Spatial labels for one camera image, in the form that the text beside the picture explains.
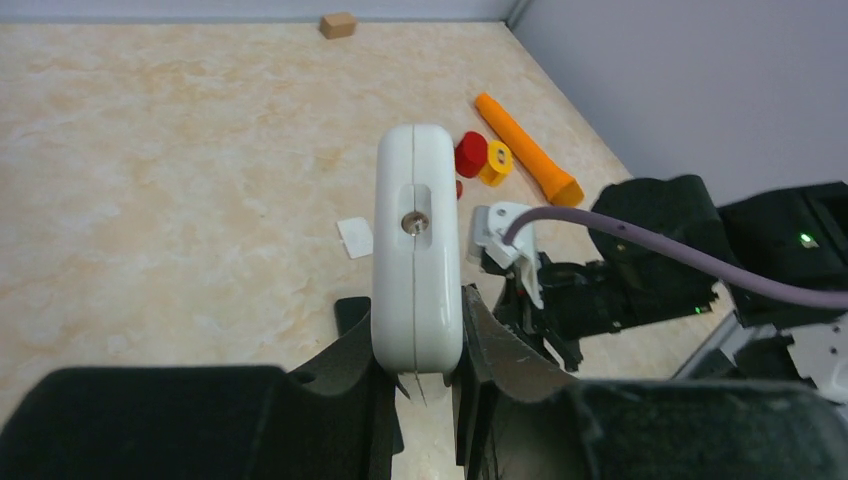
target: gray wall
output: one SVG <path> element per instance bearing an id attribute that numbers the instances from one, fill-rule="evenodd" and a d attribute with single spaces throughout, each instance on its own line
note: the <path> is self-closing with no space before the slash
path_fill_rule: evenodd
<path id="1" fill-rule="evenodd" d="M 0 21 L 250 22 L 361 19 L 502 20 L 515 0 L 0 0 Z"/>
<path id="2" fill-rule="evenodd" d="M 848 2 L 535 0 L 525 48 L 636 176 L 848 180 Z"/>

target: metal screw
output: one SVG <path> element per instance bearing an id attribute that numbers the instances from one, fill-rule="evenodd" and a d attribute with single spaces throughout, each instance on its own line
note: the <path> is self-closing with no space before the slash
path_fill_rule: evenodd
<path id="1" fill-rule="evenodd" d="M 421 212 L 413 211 L 403 216 L 400 226 L 404 232 L 414 237 L 427 230 L 427 227 L 430 226 L 430 219 Z"/>

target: white plastic part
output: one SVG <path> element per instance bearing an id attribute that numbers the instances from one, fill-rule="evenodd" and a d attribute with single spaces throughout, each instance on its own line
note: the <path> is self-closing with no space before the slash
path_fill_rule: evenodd
<path id="1" fill-rule="evenodd" d="M 506 229 L 519 215 L 530 210 L 530 206 L 512 202 L 498 202 L 489 207 L 488 243 L 486 253 L 501 268 L 518 267 L 521 285 L 539 310 L 545 307 L 539 286 L 539 256 L 536 253 L 536 230 L 532 224 L 522 228 L 512 245 L 504 245 L 502 239 Z"/>
<path id="2" fill-rule="evenodd" d="M 368 220 L 362 217 L 348 218 L 336 222 L 345 250 L 351 259 L 371 255 L 374 251 L 374 236 Z"/>
<path id="3" fill-rule="evenodd" d="M 429 222 L 408 224 L 415 236 L 402 226 L 413 212 Z M 442 127 L 401 125 L 380 141 L 372 287 L 377 362 L 394 373 L 452 372 L 462 353 L 459 223 L 453 140 Z"/>
<path id="4" fill-rule="evenodd" d="M 786 349 L 798 375 L 809 378 L 819 394 L 836 403 L 848 403 L 848 315 L 832 324 L 788 330 L 794 343 Z"/>
<path id="5" fill-rule="evenodd" d="M 489 207 L 477 205 L 471 213 L 471 228 L 468 229 L 465 260 L 479 265 L 483 258 L 483 249 L 489 243 L 489 236 Z"/>

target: red cylinder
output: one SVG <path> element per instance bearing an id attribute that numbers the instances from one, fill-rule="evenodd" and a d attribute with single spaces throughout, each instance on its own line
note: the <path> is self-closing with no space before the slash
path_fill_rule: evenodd
<path id="1" fill-rule="evenodd" d="M 473 178 L 486 164 L 488 142 L 477 132 L 468 132 L 454 151 L 456 173 L 465 178 Z"/>

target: small wooden block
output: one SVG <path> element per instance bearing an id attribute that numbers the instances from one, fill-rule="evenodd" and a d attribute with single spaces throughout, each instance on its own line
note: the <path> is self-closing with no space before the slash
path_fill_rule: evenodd
<path id="1" fill-rule="evenodd" d="M 356 30 L 356 17 L 348 12 L 324 15 L 321 17 L 321 26 L 318 27 L 318 30 L 327 40 L 349 37 Z"/>

